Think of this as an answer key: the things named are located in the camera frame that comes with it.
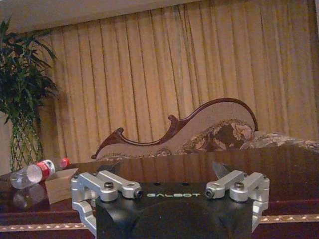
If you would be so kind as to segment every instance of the upholstered sofa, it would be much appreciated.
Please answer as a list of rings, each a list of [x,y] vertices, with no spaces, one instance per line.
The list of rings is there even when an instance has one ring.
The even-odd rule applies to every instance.
[[[170,115],[168,132],[159,140],[138,143],[119,128],[99,146],[92,159],[157,157],[197,152],[296,145],[319,152],[319,143],[258,131],[256,117],[244,102],[233,98],[209,101],[184,119]]]

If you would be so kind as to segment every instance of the silver metal bracket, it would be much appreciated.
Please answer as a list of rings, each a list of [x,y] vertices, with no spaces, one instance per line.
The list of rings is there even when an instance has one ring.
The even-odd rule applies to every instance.
[[[127,199],[140,198],[143,193],[139,183],[128,181],[109,171],[100,171],[94,175],[81,173],[71,180],[72,208],[80,214],[84,223],[94,236],[96,236],[96,218],[91,205],[86,201],[92,199],[91,204],[99,196],[102,201],[116,200],[118,193]]]
[[[209,199],[222,198],[229,190],[229,197],[237,202],[245,202],[248,198],[253,202],[252,232],[259,224],[262,212],[268,208],[270,180],[261,173],[234,170],[215,182],[206,185],[206,196]]]

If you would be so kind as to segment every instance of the wooden table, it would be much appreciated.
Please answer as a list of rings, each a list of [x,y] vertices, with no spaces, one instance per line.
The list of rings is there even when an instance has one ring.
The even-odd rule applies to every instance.
[[[279,147],[128,159],[121,161],[118,174],[137,182],[209,182],[217,180],[213,160],[270,178],[269,209],[252,238],[319,238],[319,155],[311,151]],[[70,167],[94,172],[102,164],[113,163]],[[94,238],[72,210],[71,199],[49,205],[45,198],[22,210],[12,200],[16,191],[9,174],[0,177],[0,238]]]

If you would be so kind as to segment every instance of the plastic water bottle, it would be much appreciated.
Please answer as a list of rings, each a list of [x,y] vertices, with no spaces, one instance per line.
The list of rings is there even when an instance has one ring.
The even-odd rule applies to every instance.
[[[18,189],[30,187],[46,180],[50,175],[64,169],[69,164],[70,161],[67,158],[62,159],[56,165],[51,160],[41,161],[12,173],[10,178],[11,184]]]

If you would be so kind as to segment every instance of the gold trim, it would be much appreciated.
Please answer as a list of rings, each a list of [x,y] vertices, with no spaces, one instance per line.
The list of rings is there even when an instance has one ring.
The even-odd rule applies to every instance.
[[[319,214],[262,216],[261,224],[319,222]],[[0,232],[87,229],[83,223],[49,223],[0,226]]]
[[[319,222],[319,214],[262,216],[259,223],[309,223]]]

